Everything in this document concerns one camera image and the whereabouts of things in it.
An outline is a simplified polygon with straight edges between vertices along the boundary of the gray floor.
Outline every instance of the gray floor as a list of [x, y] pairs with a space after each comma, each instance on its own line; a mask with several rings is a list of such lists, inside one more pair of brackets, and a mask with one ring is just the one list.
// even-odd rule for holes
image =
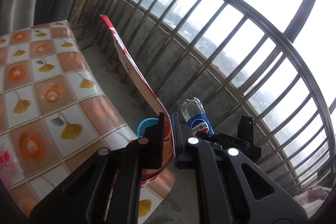
[[[155, 117], [155, 112], [147, 108], [143, 111], [139, 108], [142, 99], [131, 97], [129, 92], [133, 89], [132, 83], [126, 85], [120, 83], [120, 74], [112, 70], [112, 65], [106, 62], [106, 55], [101, 52], [101, 47], [96, 45], [83, 50], [92, 72], [105, 94], [110, 98], [125, 121], [132, 130], [136, 130], [138, 124], [148, 117]], [[169, 169], [175, 174], [175, 184], [146, 220], [146, 224], [198, 224], [198, 205], [196, 193], [196, 180], [194, 170], [177, 170], [172, 163]]]

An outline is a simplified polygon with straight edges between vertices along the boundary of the patterned tablecloth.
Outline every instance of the patterned tablecloth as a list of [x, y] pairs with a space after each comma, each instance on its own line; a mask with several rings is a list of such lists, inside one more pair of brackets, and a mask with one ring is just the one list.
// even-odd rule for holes
[[[0, 37], [0, 178], [26, 215], [100, 147], [115, 150], [136, 138], [67, 21]], [[164, 170], [141, 188], [139, 223], [173, 183]]]

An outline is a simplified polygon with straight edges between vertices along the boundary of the metal railing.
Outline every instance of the metal railing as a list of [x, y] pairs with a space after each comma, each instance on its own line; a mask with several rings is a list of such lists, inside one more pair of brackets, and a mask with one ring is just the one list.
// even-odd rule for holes
[[[124, 40], [124, 43], [127, 47], [130, 47], [130, 45], [134, 43], [135, 37], [137, 36], [141, 26], [145, 23], [146, 20], [151, 20], [155, 23], [154, 27], [147, 34], [147, 37], [143, 40], [141, 46], [139, 47], [139, 50], [135, 53], [134, 55], [135, 61], [137, 61], [139, 56], [142, 54], [145, 45], [149, 43], [149, 40], [151, 39], [151, 37], [153, 36], [154, 32], [157, 29], [161, 28], [169, 34], [169, 37], [165, 40], [164, 43], [161, 44], [157, 53], [152, 57], [152, 59], [149, 62], [149, 65], [147, 65], [147, 68], [143, 71], [145, 77], [155, 66], [157, 60], [160, 58], [160, 56], [162, 56], [164, 49], [166, 49], [169, 46], [169, 43], [171, 41], [176, 41], [183, 46], [184, 50], [179, 54], [179, 56], [177, 57], [175, 62], [171, 65], [171, 67], [167, 70], [167, 72], [161, 77], [161, 80], [159, 80], [155, 84], [153, 90], [156, 93], [165, 86], [165, 83], [167, 82], [168, 78], [173, 74], [173, 72], [177, 69], [179, 64], [181, 64], [181, 62], [188, 54], [192, 54], [200, 62], [201, 66], [197, 69], [197, 71], [190, 76], [190, 78], [186, 81], [186, 83], [179, 90], [177, 90], [174, 96], [172, 96], [170, 100], [165, 104], [165, 106], [168, 109], [171, 108], [172, 105], [198, 79], [198, 77], [201, 75], [203, 71], [208, 70], [215, 77], [215, 79], [218, 80], [219, 85], [213, 87], [213, 90], [210, 92], [210, 94], [203, 100], [204, 104], [207, 105], [210, 101], [212, 101], [213, 98], [216, 96], [216, 94], [218, 94], [218, 92], [220, 92], [222, 89], [226, 89], [237, 102], [237, 104], [233, 108], [227, 110], [226, 112], [223, 112], [222, 115], [213, 123], [213, 126], [214, 127], [218, 126], [220, 123], [222, 123], [224, 120], [228, 119], [232, 114], [234, 114], [238, 109], [243, 108], [249, 115], [253, 116], [254, 123], [264, 134], [264, 138], [259, 140], [257, 142], [257, 145], [261, 145], [264, 142], [268, 141], [274, 148], [272, 152], [263, 156], [258, 161], [258, 164], [270, 159], [272, 156], [276, 154], [278, 154], [280, 158], [283, 159], [281, 163], [276, 164], [271, 168], [269, 168], [268, 170], [266, 170], [266, 173], [269, 174], [274, 170], [280, 168], [281, 166], [285, 165], [288, 171], [282, 174], [281, 176], [277, 177], [275, 180], [280, 181], [285, 176], [291, 174], [292, 179], [290, 181], [287, 181], [282, 186], [292, 194], [303, 191], [306, 187], [310, 187], [316, 183], [320, 183], [321, 180], [318, 181], [316, 178], [316, 172], [309, 174], [301, 181], [299, 181], [298, 179], [303, 175], [305, 175], [307, 172], [309, 172], [310, 168], [316, 166], [324, 158], [325, 155], [335, 154], [335, 137], [330, 118], [330, 113], [334, 110], [335, 103], [333, 103], [332, 106], [330, 106], [330, 108], [328, 109], [325, 99], [312, 73], [310, 72], [309, 68], [306, 66], [301, 56], [298, 54], [298, 52], [292, 45], [292, 42], [295, 40], [296, 36], [298, 35], [303, 25], [305, 24], [311, 12], [311, 9], [314, 5], [315, 0], [303, 0], [296, 15], [294, 16], [293, 20], [291, 21], [291, 23], [289, 24], [284, 33], [280, 32], [273, 24], [271, 24], [270, 21], [268, 21], [264, 16], [262, 16], [258, 11], [256, 11], [254, 8], [252, 8], [243, 0], [223, 0], [224, 3], [219, 7], [219, 9], [214, 13], [214, 15], [203, 26], [203, 28], [198, 32], [196, 37], [191, 42], [188, 42], [178, 32], [180, 30], [180, 27], [186, 22], [188, 17], [197, 8], [197, 6], [202, 0], [197, 0], [194, 3], [194, 5], [189, 9], [189, 11], [185, 14], [185, 16], [181, 19], [181, 21], [177, 24], [177, 26], [175, 28], [172, 28], [171, 26], [167, 25], [164, 22], [164, 18], [170, 11], [172, 6], [176, 3], [176, 1], [177, 0], [172, 0], [170, 2], [170, 4], [166, 7], [165, 11], [162, 13], [160, 18], [156, 17], [154, 14], [151, 13], [152, 8], [154, 7], [155, 3], [158, 2], [158, 0], [153, 0], [148, 9], [142, 7], [143, 0], [139, 0], [137, 2], [135, 2], [134, 0], [104, 0], [103, 5], [100, 5], [100, 7], [95, 7], [94, 14], [97, 15], [99, 12], [103, 12], [108, 16], [111, 16], [112, 14], [116, 16], [118, 18], [118, 22], [116, 22], [116, 28], [120, 36], [123, 38], [127, 27], [129, 26], [130, 22], [135, 16], [135, 13], [136, 12], [142, 13], [142, 18], [137, 23], [137, 26], [130, 35], [130, 38], [128, 40]], [[117, 10], [117, 7], [120, 7], [122, 5], [124, 5], [123, 8], [119, 9], [119, 13], [117, 13], [116, 15], [115, 12]], [[230, 34], [217, 47], [217, 49], [208, 58], [205, 58], [204, 55], [201, 54], [194, 46], [227, 5], [231, 5], [235, 9], [240, 11], [243, 14], [243, 17], [236, 25], [236, 27], [230, 32]], [[133, 11], [127, 16], [127, 18], [125, 19], [125, 23], [122, 26], [119, 23], [119, 20], [121, 20], [124, 17], [124, 11], [126, 8], [129, 7], [131, 7]], [[251, 20], [254, 24], [256, 24], [264, 32], [264, 35], [260, 39], [260, 41], [255, 45], [255, 47], [251, 50], [251, 52], [243, 59], [243, 61], [239, 63], [237, 67], [229, 75], [224, 75], [218, 69], [218, 67], [215, 67], [212, 64], [212, 62], [218, 56], [218, 54], [224, 49], [224, 47], [231, 40], [231, 38], [238, 32], [238, 30], [241, 28], [244, 22], [246, 22], [248, 19]], [[98, 46], [103, 45], [104, 38], [106, 37], [107, 32], [103, 29], [101, 24], [97, 22], [91, 22], [91, 24], [93, 24], [93, 26], [95, 26], [96, 29], [99, 30], [99, 36], [97, 38]], [[276, 44], [276, 47], [269, 54], [269, 56], [263, 61], [263, 63], [255, 70], [255, 72], [252, 73], [251, 76], [240, 87], [235, 87], [231, 83], [231, 80], [251, 60], [254, 54], [260, 49], [260, 47], [265, 43], [265, 41], [268, 38], [272, 39], [272, 41]], [[113, 48], [113, 45], [110, 42], [106, 42], [103, 46], [102, 52], [106, 53], [107, 48], [110, 46]], [[274, 62], [279, 55], [281, 55], [280, 58], [270, 68], [272, 62]], [[111, 62], [114, 59], [114, 57], [115, 57], [115, 51], [108, 58], [108, 62]], [[265, 110], [258, 113], [249, 103], [249, 99], [273, 75], [276, 69], [286, 59], [289, 60], [290, 63], [293, 65], [293, 67], [296, 69], [297, 75], [290, 82], [288, 87], [286, 87], [284, 91], [269, 106], [266, 107]], [[115, 71], [118, 71], [119, 66], [120, 62], [117, 62], [115, 65]], [[264, 75], [263, 78], [261, 78], [259, 82], [257, 82], [260, 76], [263, 75], [263, 73], [268, 68], [270, 68], [270, 70]], [[124, 77], [122, 77], [122, 82], [125, 82], [126, 79], [127, 76], [125, 75]], [[308, 88], [309, 94], [284, 121], [282, 121], [275, 129], [270, 130], [264, 121], [264, 117], [267, 114], [269, 114], [271, 110], [273, 110], [276, 107], [276, 105], [278, 105], [281, 102], [281, 100], [289, 93], [289, 91], [295, 86], [295, 84], [300, 79], [303, 80], [306, 87]], [[274, 137], [275, 134], [278, 133], [285, 125], [287, 125], [298, 114], [298, 112], [308, 103], [308, 101], [311, 98], [314, 100], [316, 104], [317, 107], [316, 112], [311, 117], [308, 118], [306, 123], [296, 133], [294, 133], [288, 140], [286, 140], [283, 144], [280, 145], [276, 140], [276, 138]], [[320, 115], [323, 123], [321, 128], [319, 128], [319, 130], [309, 140], [307, 140], [305, 144], [303, 144], [291, 155], [287, 156], [286, 153], [284, 152], [284, 148], [287, 145], [289, 145], [300, 134], [302, 134], [303, 131], [318, 115]], [[292, 166], [291, 159], [296, 155], [298, 155], [311, 142], [314, 142], [314, 140], [316, 140], [316, 137], [323, 129], [327, 136], [326, 139], [310, 155], [301, 160], [300, 163], [298, 163], [295, 166]], [[315, 160], [315, 162], [310, 164], [310, 168], [307, 168], [306, 170], [297, 174], [296, 170], [300, 166], [305, 164], [312, 156], [314, 156], [322, 147], [324, 147], [326, 143], [328, 144], [328, 148], [325, 151], [323, 151], [322, 155], [319, 156], [317, 160]], [[329, 172], [325, 176], [324, 180], [329, 179], [332, 176], [334, 176], [333, 170], [331, 170], [331, 172]]]

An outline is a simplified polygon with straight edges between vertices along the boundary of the plastic bottle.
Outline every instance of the plastic bottle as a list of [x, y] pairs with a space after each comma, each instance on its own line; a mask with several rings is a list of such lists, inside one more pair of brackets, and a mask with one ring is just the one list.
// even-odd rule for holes
[[181, 112], [194, 135], [198, 131], [211, 135], [214, 134], [209, 120], [205, 115], [203, 105], [199, 99], [196, 97], [194, 97], [193, 100], [185, 99], [181, 106]]

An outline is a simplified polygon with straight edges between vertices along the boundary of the bottle label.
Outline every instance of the bottle label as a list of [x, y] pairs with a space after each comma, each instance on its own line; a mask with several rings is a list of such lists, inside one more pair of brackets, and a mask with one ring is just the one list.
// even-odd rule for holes
[[202, 131], [211, 135], [214, 134], [205, 114], [197, 114], [191, 117], [187, 124], [190, 126], [193, 135], [195, 135], [198, 131]]

